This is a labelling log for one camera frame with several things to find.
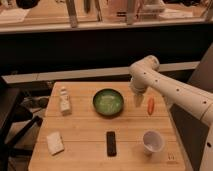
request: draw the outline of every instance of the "paper cup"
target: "paper cup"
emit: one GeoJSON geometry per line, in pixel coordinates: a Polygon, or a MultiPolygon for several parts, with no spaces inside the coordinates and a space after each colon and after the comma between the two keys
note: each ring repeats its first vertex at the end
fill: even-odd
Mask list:
{"type": "Polygon", "coordinates": [[[162,151],[165,146],[165,141],[161,134],[157,131],[147,131],[143,135],[144,153],[146,155],[152,155],[162,151]]]}

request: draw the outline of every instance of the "green bowl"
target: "green bowl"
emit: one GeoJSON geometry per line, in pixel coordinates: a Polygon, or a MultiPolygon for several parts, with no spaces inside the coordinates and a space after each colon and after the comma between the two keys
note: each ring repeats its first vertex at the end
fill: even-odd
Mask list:
{"type": "Polygon", "coordinates": [[[103,89],[93,97],[93,105],[99,114],[113,116],[123,109],[124,99],[116,90],[103,89]]]}

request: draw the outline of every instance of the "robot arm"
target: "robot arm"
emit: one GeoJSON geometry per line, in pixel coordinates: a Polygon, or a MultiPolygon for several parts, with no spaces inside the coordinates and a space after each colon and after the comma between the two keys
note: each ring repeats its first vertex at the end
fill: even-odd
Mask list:
{"type": "Polygon", "coordinates": [[[154,56],[133,63],[129,68],[132,76],[130,88],[138,94],[150,86],[208,125],[210,130],[200,170],[213,170],[213,94],[166,77],[156,72],[158,67],[159,61],[154,56]]]}

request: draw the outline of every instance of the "table surface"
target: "table surface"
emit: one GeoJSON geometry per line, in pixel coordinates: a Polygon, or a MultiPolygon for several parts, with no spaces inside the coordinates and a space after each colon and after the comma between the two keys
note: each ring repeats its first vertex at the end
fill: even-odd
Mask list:
{"type": "Polygon", "coordinates": [[[136,102],[128,82],[57,82],[54,85],[44,121],[40,128],[30,171],[183,171],[185,164],[163,97],[149,88],[141,104],[136,102]],[[62,116],[59,91],[65,86],[70,95],[72,114],[62,116]],[[124,109],[118,117],[106,119],[95,112],[95,93],[103,88],[118,90],[124,97],[124,109]],[[155,99],[155,109],[147,113],[147,101],[155,99]],[[162,152],[144,155],[142,136],[147,130],[157,130],[166,143],[162,152]],[[61,133],[65,150],[51,156],[46,136],[61,133]],[[117,156],[108,157],[106,132],[115,131],[117,156]]]}

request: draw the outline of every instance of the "orange carrot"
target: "orange carrot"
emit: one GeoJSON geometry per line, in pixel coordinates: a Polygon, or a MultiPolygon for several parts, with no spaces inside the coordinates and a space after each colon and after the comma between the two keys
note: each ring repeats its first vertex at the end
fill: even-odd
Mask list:
{"type": "Polygon", "coordinates": [[[152,97],[148,100],[147,112],[149,115],[152,115],[154,111],[154,107],[155,107],[155,101],[154,101],[154,98],[152,97]]]}

